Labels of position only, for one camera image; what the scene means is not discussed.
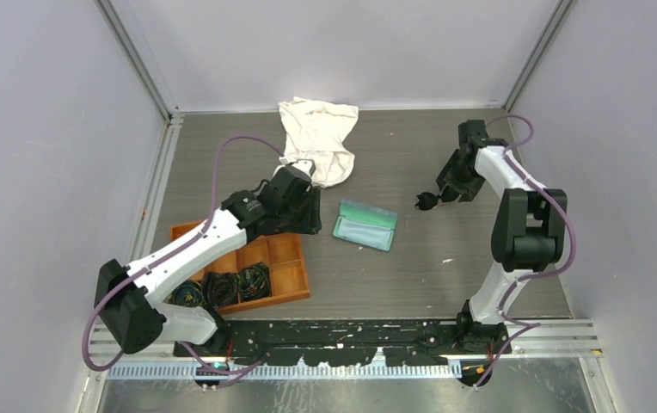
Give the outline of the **black sunglasses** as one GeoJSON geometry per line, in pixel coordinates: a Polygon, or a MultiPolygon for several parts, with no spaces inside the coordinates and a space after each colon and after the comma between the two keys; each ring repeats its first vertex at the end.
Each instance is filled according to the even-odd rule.
{"type": "Polygon", "coordinates": [[[414,208],[419,211],[431,211],[437,207],[453,202],[456,198],[457,196],[423,192],[415,197],[414,208]]]}

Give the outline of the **light blue cleaning cloth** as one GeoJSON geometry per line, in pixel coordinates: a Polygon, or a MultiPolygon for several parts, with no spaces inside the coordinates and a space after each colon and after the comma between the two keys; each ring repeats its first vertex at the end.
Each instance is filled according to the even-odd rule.
{"type": "Polygon", "coordinates": [[[375,250],[387,251],[391,246],[393,231],[382,226],[343,219],[337,237],[375,250]]]}

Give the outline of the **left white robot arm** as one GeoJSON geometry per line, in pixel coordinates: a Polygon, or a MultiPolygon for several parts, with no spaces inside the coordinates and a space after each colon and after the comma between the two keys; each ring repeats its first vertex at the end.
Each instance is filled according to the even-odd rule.
{"type": "Polygon", "coordinates": [[[189,342],[204,354],[221,354],[228,342],[204,308],[167,303],[167,297],[198,270],[258,237],[321,229],[320,190],[310,160],[282,165],[258,194],[233,193],[208,219],[148,256],[126,265],[111,260],[99,270],[95,310],[123,354],[154,342],[189,342]]]}

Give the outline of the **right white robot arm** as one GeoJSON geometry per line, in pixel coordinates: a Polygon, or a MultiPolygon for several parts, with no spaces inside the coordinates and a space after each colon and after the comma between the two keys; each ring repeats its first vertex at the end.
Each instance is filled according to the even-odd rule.
{"type": "Polygon", "coordinates": [[[485,121],[464,121],[457,132],[458,148],[436,179],[438,201],[470,202],[484,185],[500,200],[490,240],[494,263],[458,313],[454,331],[457,346],[472,354],[504,339],[513,301],[562,257],[568,198],[533,178],[504,139],[489,136],[485,121]]]}

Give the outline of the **white cloth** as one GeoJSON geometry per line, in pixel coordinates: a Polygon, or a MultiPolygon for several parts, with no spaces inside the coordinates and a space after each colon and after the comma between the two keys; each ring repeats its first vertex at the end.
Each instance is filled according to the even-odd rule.
{"type": "Polygon", "coordinates": [[[359,120],[359,108],[347,104],[309,100],[295,96],[280,102],[279,116],[286,132],[282,163],[310,160],[314,185],[331,188],[353,172],[355,155],[344,141],[359,120]]]}

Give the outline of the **grey-blue glasses case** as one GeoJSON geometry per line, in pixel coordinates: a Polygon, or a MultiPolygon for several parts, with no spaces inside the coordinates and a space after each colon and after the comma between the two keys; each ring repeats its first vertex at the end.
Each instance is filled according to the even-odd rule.
{"type": "Polygon", "coordinates": [[[398,215],[377,206],[355,200],[341,200],[333,237],[359,246],[388,252],[398,215]]]}

